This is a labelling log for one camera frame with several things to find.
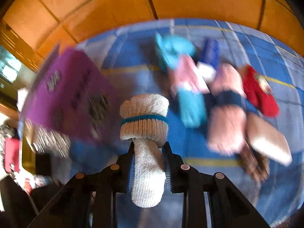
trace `blue plaid tablecloth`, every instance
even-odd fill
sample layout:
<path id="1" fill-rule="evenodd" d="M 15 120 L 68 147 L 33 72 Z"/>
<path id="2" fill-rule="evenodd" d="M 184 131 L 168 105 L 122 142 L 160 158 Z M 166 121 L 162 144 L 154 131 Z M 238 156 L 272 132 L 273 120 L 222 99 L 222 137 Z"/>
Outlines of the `blue plaid tablecloth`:
<path id="1" fill-rule="evenodd" d="M 293 162 L 284 167 L 270 163 L 270 177 L 261 186 L 239 167 L 235 157 L 223 157 L 206 147 L 206 128 L 185 128 L 177 114 L 176 103 L 170 99 L 169 83 L 158 68 L 154 38 L 176 34 L 187 37 L 199 49 L 205 38 L 219 41 L 220 61 L 238 67 L 251 64 L 268 80 L 281 113 L 267 119 L 281 131 L 290 146 Z M 121 103 L 141 93 L 160 93 L 170 100 L 168 141 L 173 153 L 200 172 L 223 172 L 253 203 L 270 224 L 291 215 L 303 203 L 304 149 L 304 59 L 277 39 L 242 25 L 206 19 L 171 19 L 121 27 L 80 43 L 121 96 Z M 247 108 L 256 112 L 247 104 Z M 129 143 L 120 141 L 119 114 L 112 134 L 104 145 L 73 141 L 70 151 L 70 176 L 82 171 L 101 171 L 125 153 Z M 130 195 L 118 195 L 119 227 L 180 227 L 182 196 L 165 190 L 156 207 L 141 209 Z"/>

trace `red sock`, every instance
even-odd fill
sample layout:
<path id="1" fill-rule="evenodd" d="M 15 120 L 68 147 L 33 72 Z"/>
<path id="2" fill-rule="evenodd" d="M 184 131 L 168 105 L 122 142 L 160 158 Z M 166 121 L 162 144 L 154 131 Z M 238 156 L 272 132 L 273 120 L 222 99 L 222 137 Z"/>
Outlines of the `red sock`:
<path id="1" fill-rule="evenodd" d="M 252 103 L 264 116 L 276 117 L 280 113 L 278 104 L 271 93 L 266 80 L 249 65 L 243 77 L 244 92 L 247 100 Z"/>

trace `teal band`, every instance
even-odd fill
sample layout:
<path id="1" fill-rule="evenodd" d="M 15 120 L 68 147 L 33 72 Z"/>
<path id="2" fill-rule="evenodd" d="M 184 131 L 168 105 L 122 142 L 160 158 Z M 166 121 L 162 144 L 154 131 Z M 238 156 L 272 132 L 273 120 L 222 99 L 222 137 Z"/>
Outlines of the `teal band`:
<path id="1" fill-rule="evenodd" d="M 123 125 L 127 122 L 134 122 L 134 121 L 146 120 L 146 119 L 154 119 L 154 120 L 164 121 L 165 123 L 168 124 L 168 119 L 164 116 L 161 116 L 161 115 L 140 115 L 140 116 L 133 116 L 133 117 L 128 117 L 126 119 L 123 119 L 121 125 Z"/>

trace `turquoise sock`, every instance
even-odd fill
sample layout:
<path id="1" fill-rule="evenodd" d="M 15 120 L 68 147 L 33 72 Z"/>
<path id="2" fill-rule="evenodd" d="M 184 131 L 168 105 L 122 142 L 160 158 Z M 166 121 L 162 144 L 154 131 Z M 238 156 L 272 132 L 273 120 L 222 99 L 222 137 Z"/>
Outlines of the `turquoise sock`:
<path id="1" fill-rule="evenodd" d="M 177 94 L 180 118 L 186 128 L 198 128 L 207 122 L 207 113 L 204 96 L 180 89 Z"/>

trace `window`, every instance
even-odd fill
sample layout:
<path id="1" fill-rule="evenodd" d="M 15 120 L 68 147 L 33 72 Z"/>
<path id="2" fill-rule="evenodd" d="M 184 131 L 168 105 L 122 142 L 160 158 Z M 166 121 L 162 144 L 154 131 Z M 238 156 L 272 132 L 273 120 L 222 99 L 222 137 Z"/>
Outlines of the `window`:
<path id="1" fill-rule="evenodd" d="M 14 82 L 21 66 L 22 63 L 0 45 L 0 75 Z"/>

